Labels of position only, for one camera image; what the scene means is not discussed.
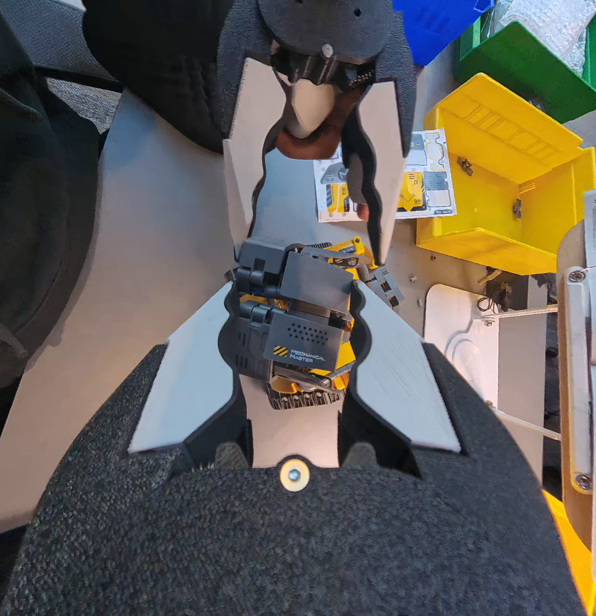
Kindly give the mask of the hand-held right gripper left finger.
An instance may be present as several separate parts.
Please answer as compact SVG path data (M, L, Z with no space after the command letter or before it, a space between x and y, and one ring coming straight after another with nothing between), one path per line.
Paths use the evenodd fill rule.
M239 293L226 283L168 339L128 446L130 456L179 446L193 463L213 463L235 442L252 462L252 425L231 363Z

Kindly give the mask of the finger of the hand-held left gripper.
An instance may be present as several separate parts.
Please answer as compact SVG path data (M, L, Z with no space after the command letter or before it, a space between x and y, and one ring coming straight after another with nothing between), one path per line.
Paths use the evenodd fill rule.
M349 195L368 206L367 232L379 266L390 249L406 163L397 103L394 81L370 85L341 133Z
M265 154L283 127L286 93L276 72L247 58L231 129L223 141L229 228L233 240L252 234L266 178Z

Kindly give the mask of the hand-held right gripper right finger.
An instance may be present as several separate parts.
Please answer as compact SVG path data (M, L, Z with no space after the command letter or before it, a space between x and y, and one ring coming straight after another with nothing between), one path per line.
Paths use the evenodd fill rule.
M339 415L339 457L354 443L377 458L402 458L414 449L462 452L423 339L364 282L350 293L355 363Z

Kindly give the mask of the yellow grey brick robot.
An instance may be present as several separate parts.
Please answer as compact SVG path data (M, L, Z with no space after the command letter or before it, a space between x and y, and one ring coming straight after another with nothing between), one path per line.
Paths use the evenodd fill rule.
M248 239L226 273L239 293L234 364L275 410L341 401L355 363L350 291L361 281L399 313L404 298L359 236L285 247Z

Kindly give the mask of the person's left forearm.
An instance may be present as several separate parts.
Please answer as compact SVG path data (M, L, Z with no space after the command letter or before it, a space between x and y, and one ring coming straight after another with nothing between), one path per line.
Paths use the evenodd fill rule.
M217 49L232 1L84 1L95 59L197 145L222 152Z

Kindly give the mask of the sticker sheet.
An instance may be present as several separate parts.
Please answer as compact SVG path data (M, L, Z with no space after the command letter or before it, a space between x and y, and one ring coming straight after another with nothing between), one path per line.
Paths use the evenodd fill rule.
M316 211L320 223L358 221L347 185L341 145L331 159L313 162ZM457 213L446 133L414 132L396 211L397 220L455 216Z

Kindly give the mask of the white book stand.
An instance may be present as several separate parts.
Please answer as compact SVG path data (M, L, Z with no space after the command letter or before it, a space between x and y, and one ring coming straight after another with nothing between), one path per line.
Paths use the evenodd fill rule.
M425 339L433 343L508 426L559 441L565 513L591 552L593 523L592 409L589 376L589 292L584 221L567 233L557 256L557 304L539 309L481 311L479 295L435 285L427 293ZM498 408L499 326L506 319L557 316L562 434Z

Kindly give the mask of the yellow plastic bin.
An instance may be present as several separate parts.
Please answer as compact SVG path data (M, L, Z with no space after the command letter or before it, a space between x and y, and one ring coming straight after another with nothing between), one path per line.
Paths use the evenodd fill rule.
M564 504L542 490L554 519L573 581L587 615L596 615L596 582L592 577L590 550L580 540L568 520Z
M438 103L424 127L445 130L457 213L419 219L417 246L518 275L555 272L560 243L584 219L584 194L596 189L595 148L485 73Z

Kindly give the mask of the blue plastic bin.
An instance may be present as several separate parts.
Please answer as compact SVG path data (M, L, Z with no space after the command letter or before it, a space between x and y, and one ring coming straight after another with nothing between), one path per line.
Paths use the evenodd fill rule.
M428 65L493 6L494 1L393 1L418 66Z

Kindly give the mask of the bubble wrap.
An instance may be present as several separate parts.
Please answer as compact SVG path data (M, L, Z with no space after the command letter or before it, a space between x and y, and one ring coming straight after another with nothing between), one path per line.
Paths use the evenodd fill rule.
M596 1L496 1L482 35L494 35L517 21L574 73L582 75L586 30L595 15Z

